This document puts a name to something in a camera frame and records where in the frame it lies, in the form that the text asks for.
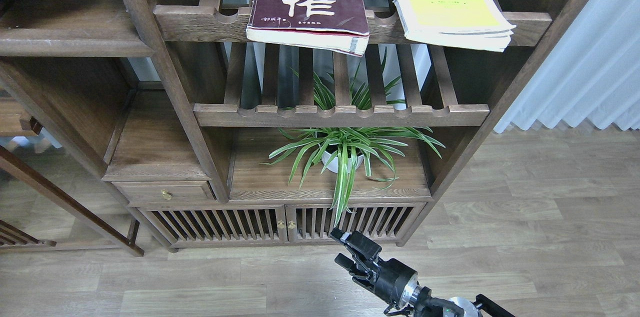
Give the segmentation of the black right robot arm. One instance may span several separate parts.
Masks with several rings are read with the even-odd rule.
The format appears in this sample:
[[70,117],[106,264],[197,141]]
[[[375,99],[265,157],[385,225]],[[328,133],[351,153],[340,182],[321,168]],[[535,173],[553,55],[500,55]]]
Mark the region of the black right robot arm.
[[353,258],[339,253],[334,262],[347,270],[352,280],[387,303],[388,317],[481,317],[486,311],[492,317],[511,317],[512,313],[478,294],[475,301],[455,296],[435,298],[430,288],[418,281],[416,270],[395,258],[382,260],[382,247],[360,232],[343,232],[334,228],[330,238],[342,244]]

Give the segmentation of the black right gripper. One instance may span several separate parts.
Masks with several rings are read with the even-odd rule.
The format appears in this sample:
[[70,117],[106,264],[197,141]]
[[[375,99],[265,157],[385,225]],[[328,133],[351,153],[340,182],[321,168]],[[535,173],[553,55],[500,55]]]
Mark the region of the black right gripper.
[[358,231],[343,232],[334,228],[330,238],[354,253],[353,260],[339,253],[334,262],[343,267],[352,280],[387,304],[384,312],[428,313],[426,301],[430,290],[420,287],[416,270],[395,258],[378,259],[382,247]]

